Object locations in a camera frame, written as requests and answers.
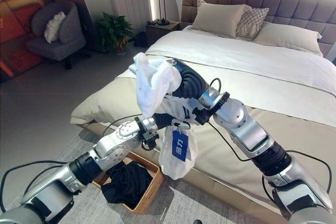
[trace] bed frame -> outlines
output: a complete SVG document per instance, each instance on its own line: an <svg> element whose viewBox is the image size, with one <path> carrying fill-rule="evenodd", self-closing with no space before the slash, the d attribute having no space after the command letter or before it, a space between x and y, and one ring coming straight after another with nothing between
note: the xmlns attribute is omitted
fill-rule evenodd
<svg viewBox="0 0 336 224"><path fill-rule="evenodd" d="M298 26L318 31L318 40L324 56L336 42L336 2L319 0L205 0L211 4L241 5L269 8L265 21ZM197 0L182 0L180 27L191 25L197 15Z"/></svg>
<svg viewBox="0 0 336 224"><path fill-rule="evenodd" d="M318 31L323 38L319 40L323 55L327 55L336 42L336 2L318 0L205 0L212 4L247 4L254 8L269 7L266 21L299 26ZM182 0L181 29L191 25L197 14L197 0ZM97 135L102 135L106 127L92 121L80 127ZM155 150L146 152L141 148L135 152L142 157L158 164L159 153ZM185 181L205 191L206 193L232 205L240 211L252 215L266 223L287 223L276 212L268 209L259 201L255 202L235 189L229 188L210 176L192 169L184 178Z"/></svg>

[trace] nightstand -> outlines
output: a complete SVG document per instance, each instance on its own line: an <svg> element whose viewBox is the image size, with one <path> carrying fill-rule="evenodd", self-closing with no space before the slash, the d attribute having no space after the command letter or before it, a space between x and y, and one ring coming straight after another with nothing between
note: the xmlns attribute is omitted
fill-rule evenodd
<svg viewBox="0 0 336 224"><path fill-rule="evenodd" d="M171 31L178 31L180 29L180 22L170 21L169 25L146 25L147 41L151 46L162 36L170 33Z"/></svg>

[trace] gray armchair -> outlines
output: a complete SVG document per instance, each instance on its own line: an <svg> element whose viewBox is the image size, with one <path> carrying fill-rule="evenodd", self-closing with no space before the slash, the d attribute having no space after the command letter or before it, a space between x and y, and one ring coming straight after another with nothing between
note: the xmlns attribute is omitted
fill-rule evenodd
<svg viewBox="0 0 336 224"><path fill-rule="evenodd" d="M59 28L59 40L50 44L44 38L44 30L48 21L60 11L65 13L66 18ZM27 48L49 59L65 60L66 68L71 68L69 56L86 45L75 3L72 1L53 2L40 9L33 16L31 24L36 38L26 42Z"/></svg>

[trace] white towel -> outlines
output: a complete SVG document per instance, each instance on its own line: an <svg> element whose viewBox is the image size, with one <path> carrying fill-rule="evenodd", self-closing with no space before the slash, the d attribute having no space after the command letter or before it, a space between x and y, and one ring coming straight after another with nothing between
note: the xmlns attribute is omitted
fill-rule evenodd
<svg viewBox="0 0 336 224"><path fill-rule="evenodd" d="M148 60L144 53L134 56L135 64L129 69L136 74L136 100L144 118L154 113L167 113L181 121L198 124L192 111L195 107L203 108L195 99L176 98L167 93L175 91L182 82L179 71L163 59ZM173 131L187 136L185 160L173 155ZM197 156L197 142L192 129L182 130L176 126L167 126L161 146L159 163L163 174L172 179L184 177L194 166Z"/></svg>
<svg viewBox="0 0 336 224"><path fill-rule="evenodd" d="M140 52L134 56L135 66L131 65L130 70L137 76L136 100L144 118L151 117L163 97L172 93L181 84L182 78L179 71L163 59L147 59L147 56Z"/></svg>

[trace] wicker basket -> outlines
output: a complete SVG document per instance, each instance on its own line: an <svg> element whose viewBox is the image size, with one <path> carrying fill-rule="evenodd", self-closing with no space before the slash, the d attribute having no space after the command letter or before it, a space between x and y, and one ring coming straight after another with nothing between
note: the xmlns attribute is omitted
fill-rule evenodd
<svg viewBox="0 0 336 224"><path fill-rule="evenodd" d="M159 189L162 183L162 180L163 180L162 173L160 171L160 168L157 165L153 164L152 162L149 162L148 160L144 159L143 157L133 152L130 152L123 161L125 164L128 164L132 161L136 161L140 166L146 168L148 173L153 178L150 184L148 185L147 190L145 191L139 203L134 209L131 209L127 205L123 204L123 206L126 207L126 209L128 209L131 213L142 215L147 211L147 208L151 204L152 200L155 197L157 190ZM103 173L99 177L97 177L92 183L95 186L100 188L101 185L104 185L110 182L111 182L111 179L109 178L109 176Z"/></svg>

